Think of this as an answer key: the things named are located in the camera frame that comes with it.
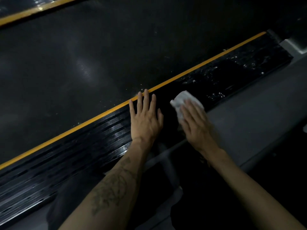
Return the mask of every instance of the person's right forearm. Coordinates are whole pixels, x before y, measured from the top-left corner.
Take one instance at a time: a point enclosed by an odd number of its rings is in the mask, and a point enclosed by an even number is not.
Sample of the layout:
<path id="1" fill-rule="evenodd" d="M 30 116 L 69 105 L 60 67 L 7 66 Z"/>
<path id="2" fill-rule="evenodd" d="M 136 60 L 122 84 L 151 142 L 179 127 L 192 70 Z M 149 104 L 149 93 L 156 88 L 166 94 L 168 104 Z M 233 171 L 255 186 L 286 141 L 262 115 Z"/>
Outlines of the person's right forearm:
<path id="1" fill-rule="evenodd" d="M 306 229 L 278 201 L 242 171 L 224 150 L 209 163 L 224 178 L 259 229 Z"/>

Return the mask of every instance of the person's left forearm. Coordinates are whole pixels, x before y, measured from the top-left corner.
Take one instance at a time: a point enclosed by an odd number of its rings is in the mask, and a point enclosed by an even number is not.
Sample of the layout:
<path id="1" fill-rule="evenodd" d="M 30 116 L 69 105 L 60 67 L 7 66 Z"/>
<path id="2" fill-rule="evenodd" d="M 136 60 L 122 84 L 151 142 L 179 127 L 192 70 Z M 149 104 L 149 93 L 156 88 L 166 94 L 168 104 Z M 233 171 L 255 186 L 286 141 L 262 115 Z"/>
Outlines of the person's left forearm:
<path id="1" fill-rule="evenodd" d="M 125 229 L 151 145 L 134 140 L 125 155 L 87 195 L 60 229 Z"/>

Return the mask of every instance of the yellow line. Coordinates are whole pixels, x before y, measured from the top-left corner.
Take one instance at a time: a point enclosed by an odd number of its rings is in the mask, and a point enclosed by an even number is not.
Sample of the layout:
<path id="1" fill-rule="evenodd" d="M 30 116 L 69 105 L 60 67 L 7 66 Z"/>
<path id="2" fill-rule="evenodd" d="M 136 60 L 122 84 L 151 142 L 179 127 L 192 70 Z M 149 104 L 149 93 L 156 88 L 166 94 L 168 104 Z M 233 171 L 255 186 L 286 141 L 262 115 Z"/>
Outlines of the yellow line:
<path id="1" fill-rule="evenodd" d="M 28 17 L 32 14 L 42 12 L 44 10 L 48 10 L 48 9 L 69 3 L 71 1 L 75 1 L 75 0 L 56 0 L 54 2 L 46 3 L 46 4 L 43 4 L 43 5 L 34 7 L 32 9 L 28 9 L 28 10 L 25 10 L 25 11 L 22 11 L 22 12 L 19 12 L 19 13 L 16 13 L 16 14 L 9 15 L 7 17 L 0 19 L 0 26 L 5 25 L 7 23 L 11 23 L 11 22 L 16 21 L 18 19 Z"/>
<path id="2" fill-rule="evenodd" d="M 175 81 L 176 79 L 178 79 L 178 78 L 180 78 L 180 77 L 182 77 L 182 76 L 184 76 L 184 75 L 194 71 L 195 69 L 200 68 L 201 66 L 203 66 L 205 64 L 210 63 L 211 61 L 213 61 L 213 60 L 215 60 L 215 59 L 217 59 L 217 58 L 219 58 L 219 57 L 221 57 L 221 56 L 223 56 L 223 55 L 225 55 L 225 54 L 227 54 L 227 53 L 237 49 L 238 47 L 240 47 L 240 46 L 242 46 L 242 45 L 244 45 L 244 44 L 246 44 L 248 42 L 251 42 L 252 40 L 254 40 L 254 39 L 256 39 L 256 38 L 258 38 L 258 37 L 260 37 L 260 36 L 262 36 L 264 34 L 266 34 L 266 32 L 261 32 L 261 33 L 255 35 L 255 36 L 249 38 L 248 40 L 245 40 L 244 42 L 242 42 L 242 43 L 240 43 L 240 44 L 238 44 L 238 45 L 236 45 L 236 46 L 234 46 L 232 48 L 229 48 L 226 51 L 223 51 L 222 53 L 220 53 L 220 54 L 218 54 L 218 55 L 216 55 L 216 56 L 214 56 L 214 57 L 212 57 L 212 58 L 210 58 L 210 59 L 208 59 L 208 60 L 206 60 L 206 61 L 204 61 L 204 62 L 202 62 L 202 63 L 200 63 L 200 64 L 198 64 L 198 65 L 196 65 L 196 66 L 194 66 L 194 67 L 192 67 L 190 69 L 188 69 L 188 70 L 186 70 L 185 72 L 180 73 L 179 75 L 177 75 L 175 77 L 172 77 L 171 79 L 169 79 L 167 81 L 164 81 L 163 83 L 161 83 L 159 85 L 156 85 L 155 87 L 149 89 L 149 92 L 153 92 L 154 90 L 156 90 L 156 89 L 158 89 L 158 88 L 160 88 L 160 87 L 162 87 L 162 86 L 164 86 L 164 85 L 166 85 L 166 84 L 168 84 L 168 83 L 170 83 L 172 81 Z M 137 97 L 135 96 L 131 100 L 135 101 L 135 100 L 137 100 Z M 13 164 L 13 163 L 15 163 L 15 162 L 17 162 L 18 160 L 20 160 L 22 158 L 25 158 L 28 155 L 30 155 L 30 154 L 32 154 L 32 153 L 42 149 L 43 147 L 46 147 L 47 145 L 50 145 L 50 144 L 54 143 L 55 141 L 57 141 L 59 139 L 62 139 L 63 137 L 65 137 L 65 136 L 67 136 L 67 135 L 69 135 L 69 134 L 71 134 L 71 133 L 73 133 L 73 132 L 75 132 L 75 131 L 83 128 L 83 127 L 85 127 L 86 125 L 88 125 L 88 124 L 90 124 L 90 123 L 92 123 L 92 122 L 94 122 L 94 121 L 96 121 L 96 120 L 98 120 L 98 119 L 100 119 L 100 118 L 102 118 L 102 117 L 104 117 L 104 116 L 106 116 L 106 115 L 108 115 L 108 114 L 110 114 L 110 113 L 112 113 L 112 112 L 114 112 L 114 111 L 124 107 L 127 104 L 129 104 L 129 100 L 127 100 L 127 101 L 123 102 L 122 104 L 119 104 L 118 106 L 113 107 L 112 109 L 110 109 L 110 110 L 108 110 L 106 112 L 103 112 L 102 114 L 100 114 L 100 115 L 98 115 L 98 116 L 96 116 L 96 117 L 94 117 L 94 118 L 92 118 L 92 119 L 90 119 L 90 120 L 88 120 L 88 121 L 86 121 L 86 122 L 84 122 L 84 123 L 82 123 L 82 124 L 72 128 L 72 129 L 70 129 L 70 130 L 68 130 L 68 131 L 66 131 L 66 132 L 64 132 L 64 133 L 62 133 L 62 134 L 60 134 L 60 135 L 58 135 L 58 136 L 48 140 L 48 141 L 46 141 L 45 143 L 42 143 L 42 144 L 38 145 L 37 147 L 35 147 L 35 148 L 33 148 L 33 149 L 23 153 L 23 154 L 20 154 L 19 156 L 17 156 L 15 158 L 13 158 L 13 159 L 11 159 L 11 160 L 1 164 L 0 165 L 0 170 L 5 168 L 5 167 L 7 167 L 7 166 L 9 166 L 9 165 L 11 165 L 11 164 Z"/>

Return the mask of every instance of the white rag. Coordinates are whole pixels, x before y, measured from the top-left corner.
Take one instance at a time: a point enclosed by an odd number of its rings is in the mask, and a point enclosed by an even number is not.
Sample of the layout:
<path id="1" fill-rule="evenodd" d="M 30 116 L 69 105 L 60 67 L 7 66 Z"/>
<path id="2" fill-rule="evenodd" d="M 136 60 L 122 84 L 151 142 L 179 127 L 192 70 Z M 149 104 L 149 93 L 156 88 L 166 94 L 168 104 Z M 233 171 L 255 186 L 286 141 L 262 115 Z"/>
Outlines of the white rag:
<path id="1" fill-rule="evenodd" d="M 185 100 L 191 100 L 191 101 L 196 102 L 204 110 L 203 104 L 196 97 L 194 97 L 192 94 L 190 94 L 186 90 L 182 91 L 175 97 L 174 100 L 170 101 L 170 104 L 177 112 L 178 120 L 183 119 L 183 115 L 181 113 L 180 106 L 185 105 Z"/>

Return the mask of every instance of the hand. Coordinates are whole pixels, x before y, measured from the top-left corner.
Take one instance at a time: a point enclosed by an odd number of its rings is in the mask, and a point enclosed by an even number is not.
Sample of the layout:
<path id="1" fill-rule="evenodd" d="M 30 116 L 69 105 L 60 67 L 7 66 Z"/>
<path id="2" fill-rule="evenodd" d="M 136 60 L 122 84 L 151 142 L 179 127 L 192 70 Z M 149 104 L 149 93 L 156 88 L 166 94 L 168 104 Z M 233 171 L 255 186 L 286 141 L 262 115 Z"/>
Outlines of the hand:
<path id="1" fill-rule="evenodd" d="M 184 119 L 180 124 L 189 143 L 199 151 L 207 160 L 214 157 L 221 149 L 210 134 L 210 122 L 206 112 L 196 103 L 185 100 L 186 106 L 181 106 Z"/>
<path id="2" fill-rule="evenodd" d="M 141 141 L 151 147 L 161 129 L 163 128 L 163 114 L 158 109 L 158 119 L 156 117 L 156 95 L 151 96 L 149 107 L 149 92 L 144 91 L 144 103 L 142 104 L 142 93 L 138 93 L 137 113 L 134 111 L 133 102 L 130 100 L 131 115 L 131 137 L 132 141 Z"/>

